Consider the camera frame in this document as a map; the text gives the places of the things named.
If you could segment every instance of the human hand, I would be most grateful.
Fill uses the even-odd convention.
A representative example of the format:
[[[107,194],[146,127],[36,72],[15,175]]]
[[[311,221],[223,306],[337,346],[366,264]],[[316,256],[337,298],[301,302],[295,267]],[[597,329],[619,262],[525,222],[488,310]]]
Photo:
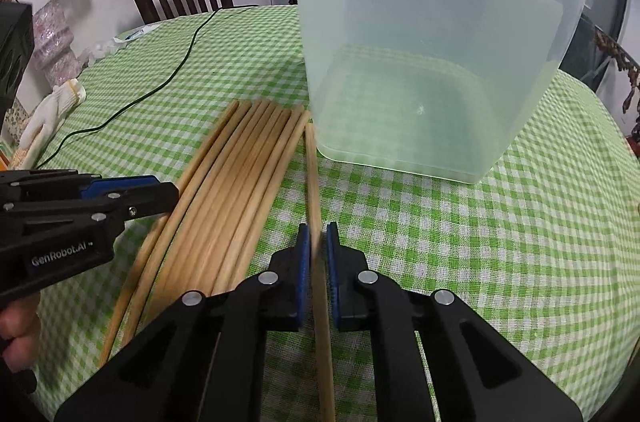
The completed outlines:
[[[36,313],[40,293],[9,303],[0,311],[0,338],[13,339],[2,353],[12,372],[33,366],[40,349],[40,319]]]

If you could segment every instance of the vase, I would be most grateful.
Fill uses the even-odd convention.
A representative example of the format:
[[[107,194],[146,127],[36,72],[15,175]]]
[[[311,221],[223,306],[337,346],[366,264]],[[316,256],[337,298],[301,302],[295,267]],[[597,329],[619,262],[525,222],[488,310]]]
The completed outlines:
[[[50,0],[33,15],[33,61],[51,85],[78,77],[82,65],[71,50],[74,35],[58,0]]]

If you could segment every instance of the wooden stick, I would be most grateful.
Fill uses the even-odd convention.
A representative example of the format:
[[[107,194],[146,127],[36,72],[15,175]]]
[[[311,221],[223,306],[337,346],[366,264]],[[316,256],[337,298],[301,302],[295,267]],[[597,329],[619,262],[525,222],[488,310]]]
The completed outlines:
[[[320,183],[318,154],[314,125],[305,128],[306,142],[306,208],[311,233],[311,296],[316,335],[316,373],[320,420],[335,422],[334,366],[331,358],[331,329],[326,296],[326,272],[322,256],[322,211],[320,209]]]
[[[181,277],[184,275],[183,269],[187,265],[191,265],[190,259],[193,248],[200,247],[202,240],[210,232],[213,221],[213,218],[209,216],[211,203],[220,191],[220,186],[230,168],[235,164],[240,151],[269,106],[270,103],[267,101],[257,102],[252,105],[245,116],[247,122],[238,126],[238,129],[236,129],[220,152],[218,160],[211,167],[205,183],[198,191],[197,202],[194,201],[188,211],[189,222],[182,223],[178,236],[171,246],[169,253],[171,259],[160,270],[158,283],[149,297],[148,309],[145,315],[147,322],[155,319],[160,312],[176,301],[180,294],[184,292],[184,290],[180,290]]]
[[[249,202],[242,213],[242,218],[238,223],[238,227],[236,228],[236,232],[234,233],[234,237],[229,243],[229,247],[226,250],[225,260],[223,261],[222,267],[220,268],[220,272],[218,273],[218,277],[212,287],[211,294],[219,294],[223,292],[227,292],[229,290],[229,282],[231,281],[231,277],[233,272],[236,269],[236,263],[238,262],[238,257],[240,255],[241,249],[244,245],[244,241],[247,237],[249,229],[252,227],[254,223],[254,217],[260,203],[262,202],[262,198],[264,197],[264,192],[269,185],[271,177],[273,176],[273,171],[276,168],[276,164],[280,160],[282,156],[282,152],[291,137],[293,129],[295,128],[298,120],[300,119],[300,115],[304,112],[304,107],[299,106],[296,107],[292,112],[287,122],[287,125],[284,127],[278,142],[276,143],[269,160],[267,161],[266,166],[262,170],[260,174],[260,178],[258,179],[258,183],[256,184],[254,191],[249,199]]]
[[[264,108],[268,104],[266,102],[255,102],[251,105],[249,111],[246,113],[242,121],[238,124],[238,127],[233,131],[227,143],[223,146],[222,151],[218,155],[215,163],[211,166],[209,173],[207,173],[206,179],[202,183],[196,198],[193,201],[192,206],[188,209],[184,221],[180,225],[180,230],[176,236],[174,243],[172,244],[171,251],[167,258],[165,265],[162,266],[160,271],[158,282],[154,289],[154,296],[159,296],[164,290],[164,285],[169,278],[173,279],[176,275],[180,274],[180,271],[185,264],[187,254],[182,252],[180,248],[191,247],[198,236],[198,229],[194,226],[202,225],[206,221],[206,209],[203,209],[202,205],[207,199],[212,186],[218,179],[220,171],[224,168],[229,157],[236,149],[238,142],[243,142],[243,134],[248,135],[258,118],[256,114],[264,111]]]
[[[216,121],[209,135],[202,141],[202,143],[200,143],[200,147],[189,161],[187,167],[182,172],[182,175],[180,175],[180,178],[176,183],[178,193],[180,194],[180,201],[178,202],[176,209],[180,209],[186,202],[191,202],[193,194],[190,193],[190,190],[194,186],[197,189],[197,187],[199,187],[200,183],[202,182],[202,179],[198,181],[197,170],[199,170],[203,165],[206,166],[206,155],[209,153],[211,146],[220,136],[223,128],[225,128],[226,124],[231,120],[238,107],[238,101],[233,101],[229,104],[228,107],[226,107],[226,110]],[[120,324],[122,323],[124,314],[127,310],[127,307],[129,306],[129,301],[131,300],[131,297],[133,296],[133,293],[138,286],[145,265],[147,264],[147,261],[149,260],[152,251],[156,246],[156,242],[163,232],[168,220],[169,215],[163,215],[156,220],[153,228],[146,236],[145,242],[140,247],[133,265],[129,269],[129,274],[127,274],[127,278],[124,282],[124,285],[122,286],[122,290],[120,291],[120,296],[118,297],[114,306],[113,314],[111,315],[111,320],[104,338],[104,343],[102,344],[102,350],[100,351],[100,361],[98,363],[99,367],[103,367],[107,360],[109,360],[111,350],[113,349],[113,343],[115,342],[116,336],[118,335],[118,330],[120,329]]]
[[[206,174],[208,177],[211,171],[213,171],[213,168],[220,162],[220,160],[224,158],[223,152],[226,150],[227,146],[233,144],[234,141],[232,139],[237,140],[238,131],[242,131],[246,127],[256,108],[257,104],[252,105],[249,103],[244,103],[239,106],[238,110],[236,110],[236,113],[233,115],[229,123],[225,126],[225,128],[223,128],[223,131],[220,133],[219,138],[216,139],[216,142],[212,145],[210,150],[211,157],[207,158],[209,169],[203,166],[202,172],[200,172],[200,174],[198,175],[199,179],[203,174]],[[180,239],[180,237],[184,237],[186,234],[188,234],[188,232],[190,232],[189,227],[191,222],[193,222],[193,216],[197,211],[198,203],[202,201],[203,195],[206,194],[207,178],[204,179],[204,182],[202,180],[200,182],[200,187],[196,186],[196,181],[194,182],[194,186],[191,189],[191,191],[196,193],[193,201],[190,205],[186,205],[186,210],[180,208],[180,210],[176,212],[176,219],[174,220],[174,222],[172,222],[172,229],[167,231],[165,237],[162,237],[162,243],[156,244],[150,261],[145,266],[145,270],[143,271],[142,277],[140,278],[138,288],[136,289],[130,303],[131,306],[129,309],[129,318],[127,319],[127,323],[125,325],[124,336],[122,340],[123,344],[128,344],[136,334],[136,330],[138,328],[138,324],[140,323],[140,318],[142,316],[142,312],[147,302],[149,293],[154,285],[156,276],[158,276],[158,269],[162,265],[162,260],[167,253],[167,248],[171,244],[176,229],[180,226],[180,230],[178,231],[176,237],[177,239]],[[177,256],[177,252],[169,252],[168,260],[175,259],[175,256]]]
[[[255,126],[254,131],[247,138],[244,146],[240,148],[236,146],[237,156],[235,160],[232,160],[234,158],[233,155],[229,156],[225,168],[222,169],[216,184],[209,192],[206,225],[198,227],[200,236],[191,247],[188,247],[187,263],[183,267],[182,273],[174,279],[173,285],[177,292],[175,299],[188,290],[199,290],[198,280],[204,276],[204,268],[213,265],[213,263],[210,263],[209,251],[218,251],[219,247],[217,247],[216,241],[223,226],[229,221],[230,209],[234,207],[238,192],[244,186],[243,181],[258,158],[260,149],[281,112],[282,107],[277,106],[275,103],[270,104]]]
[[[282,158],[278,162],[278,165],[273,172],[273,177],[269,182],[267,190],[264,192],[264,198],[262,200],[262,203],[260,203],[258,212],[255,215],[254,223],[249,229],[249,233],[247,234],[244,245],[242,246],[242,251],[240,252],[240,257],[238,258],[238,265],[236,265],[236,269],[231,278],[231,290],[236,288],[246,276],[246,272],[249,269],[251,260],[254,257],[255,247],[258,243],[258,240],[260,240],[262,230],[264,229],[264,224],[267,221],[269,213],[271,212],[271,206],[273,205],[273,201],[275,200],[276,195],[280,190],[280,184],[282,184],[282,180],[287,173],[289,163],[291,162],[291,158],[296,151],[298,141],[300,140],[302,132],[305,129],[306,123],[308,123],[309,121],[310,115],[311,114],[309,112],[304,112],[300,116],[293,134],[289,138],[289,142],[287,142],[287,145],[282,154]]]
[[[268,135],[256,143],[257,157],[251,167],[247,168],[246,171],[242,171],[239,175],[235,189],[236,196],[228,201],[226,214],[223,215],[221,213],[218,217],[218,225],[216,226],[218,228],[209,239],[206,257],[193,281],[195,290],[204,290],[206,294],[209,294],[209,291],[212,290],[220,267],[225,260],[229,242],[236,232],[236,227],[238,227],[242,213],[249,202],[258,178],[262,174],[273,147],[290,115],[291,110],[278,110],[278,116],[270,131],[268,131]]]

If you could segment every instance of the black device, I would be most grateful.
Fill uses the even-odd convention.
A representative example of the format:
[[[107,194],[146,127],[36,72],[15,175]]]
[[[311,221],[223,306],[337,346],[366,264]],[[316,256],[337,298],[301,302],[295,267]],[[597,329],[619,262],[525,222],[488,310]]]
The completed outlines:
[[[55,422],[260,419],[266,333],[303,323],[309,230],[231,292],[189,291],[60,407]]]
[[[267,330],[302,324],[309,239],[275,253],[268,271],[205,298],[190,291],[90,378],[55,422],[260,420]],[[451,291],[409,292],[370,271],[327,228],[338,330],[368,330],[378,420],[433,422],[419,332],[442,422],[582,422],[554,383]]]
[[[442,422],[582,422],[577,405],[449,290],[403,290],[327,227],[336,328],[368,330],[380,422],[435,420],[419,333]]]
[[[177,188],[154,176],[0,172],[0,309],[111,261],[125,221],[172,211],[177,202]],[[9,343],[0,339],[0,354]],[[33,372],[12,375],[0,359],[0,399],[28,420],[38,416],[26,398],[35,388]]]
[[[32,53],[31,6],[0,3],[0,128]]]

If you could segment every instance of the blue gripper pad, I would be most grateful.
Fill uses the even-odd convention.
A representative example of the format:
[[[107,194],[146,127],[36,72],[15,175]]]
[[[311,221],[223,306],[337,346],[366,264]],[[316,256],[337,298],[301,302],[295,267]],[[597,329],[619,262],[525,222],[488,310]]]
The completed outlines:
[[[298,308],[298,327],[305,322],[306,291],[309,288],[311,266],[311,235],[306,224],[300,224],[296,248],[300,251],[300,265],[298,267],[298,280],[296,282],[296,306]]]
[[[89,187],[80,193],[80,196],[82,198],[96,198],[113,191],[129,189],[132,187],[150,186],[153,184],[160,184],[159,180],[153,175],[103,178],[91,182]]]
[[[340,327],[340,297],[338,289],[338,266],[335,254],[336,240],[338,240],[338,227],[334,223],[328,224],[326,227],[326,265],[329,273],[332,317],[334,318],[334,326],[338,329]]]

